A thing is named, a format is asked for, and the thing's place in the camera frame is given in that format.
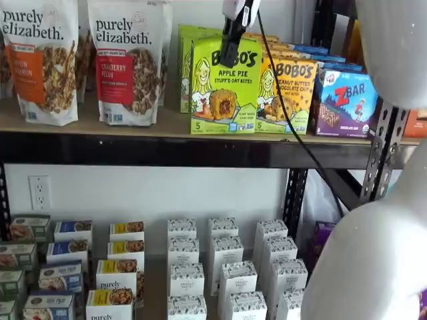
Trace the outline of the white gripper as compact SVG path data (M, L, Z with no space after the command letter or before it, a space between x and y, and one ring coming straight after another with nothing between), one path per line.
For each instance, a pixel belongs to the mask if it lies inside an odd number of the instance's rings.
M254 24L259 7L260 0L224 0L222 13L226 19L222 33L222 61L234 61L237 58L240 40L247 26Z

